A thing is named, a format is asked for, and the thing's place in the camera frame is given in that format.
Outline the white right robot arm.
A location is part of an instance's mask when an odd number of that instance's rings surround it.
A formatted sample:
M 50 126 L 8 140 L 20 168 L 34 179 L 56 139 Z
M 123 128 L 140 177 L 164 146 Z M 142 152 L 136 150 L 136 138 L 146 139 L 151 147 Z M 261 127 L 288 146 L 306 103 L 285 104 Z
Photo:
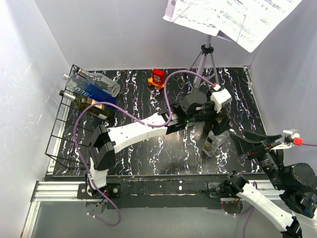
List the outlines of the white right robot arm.
M 251 131 L 230 134 L 238 156 L 256 159 L 271 186 L 256 188 L 241 173 L 233 171 L 223 182 L 225 193 L 238 196 L 268 218 L 284 238 L 317 236 L 317 176 L 307 163 L 284 165 L 284 150 L 303 145 L 296 129 L 280 135 Z

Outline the clear square liquor bottle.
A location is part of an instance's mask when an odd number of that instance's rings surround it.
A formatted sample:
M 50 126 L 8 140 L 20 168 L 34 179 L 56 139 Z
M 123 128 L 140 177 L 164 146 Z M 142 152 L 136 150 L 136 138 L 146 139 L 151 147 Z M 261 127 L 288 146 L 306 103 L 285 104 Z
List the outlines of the clear square liquor bottle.
M 211 130 L 208 133 L 208 137 L 205 141 L 203 152 L 208 156 L 212 157 L 216 154 L 217 150 L 222 146 L 222 144 L 228 139 L 229 132 L 225 131 L 219 135 L 215 135 Z

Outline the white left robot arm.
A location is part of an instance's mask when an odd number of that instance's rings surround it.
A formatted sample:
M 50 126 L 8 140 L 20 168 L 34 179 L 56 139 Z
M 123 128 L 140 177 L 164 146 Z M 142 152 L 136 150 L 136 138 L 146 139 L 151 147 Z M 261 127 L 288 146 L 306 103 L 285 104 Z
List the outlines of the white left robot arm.
M 115 164 L 115 155 L 122 149 L 153 137 L 165 136 L 183 130 L 190 122 L 204 122 L 206 133 L 220 135 L 230 129 L 226 106 L 232 97 L 226 89 L 211 89 L 204 94 L 194 91 L 180 102 L 171 104 L 171 113 L 156 113 L 141 123 L 106 128 L 99 125 L 90 137 L 90 174 L 87 193 L 101 198 L 106 191 L 108 171 Z

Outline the clear round glass bottle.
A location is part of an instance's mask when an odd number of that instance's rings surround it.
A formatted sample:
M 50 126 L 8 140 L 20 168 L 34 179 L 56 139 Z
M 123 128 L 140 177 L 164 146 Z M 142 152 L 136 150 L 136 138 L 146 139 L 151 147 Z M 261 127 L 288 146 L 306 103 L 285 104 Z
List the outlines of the clear round glass bottle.
M 197 82 L 197 81 L 194 81 L 192 92 L 199 91 L 199 88 L 200 88 L 200 83 Z M 194 126 L 194 123 L 193 122 L 188 122 L 186 126 L 187 127 L 192 127 L 192 126 Z

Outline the dark red wine bottle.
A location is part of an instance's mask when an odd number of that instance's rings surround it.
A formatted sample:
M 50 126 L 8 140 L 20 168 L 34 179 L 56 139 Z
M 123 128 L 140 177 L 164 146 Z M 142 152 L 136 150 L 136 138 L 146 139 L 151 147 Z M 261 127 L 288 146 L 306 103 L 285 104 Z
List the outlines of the dark red wine bottle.
M 212 130 L 213 122 L 215 121 L 215 119 L 216 119 L 219 115 L 224 114 L 224 113 L 228 113 L 227 110 L 221 110 L 218 114 L 216 114 L 215 116 L 213 116 L 211 120 L 206 121 L 206 122 L 205 122 L 205 125 L 204 125 L 204 128 L 203 128 L 204 132 L 208 134 L 208 133 Z

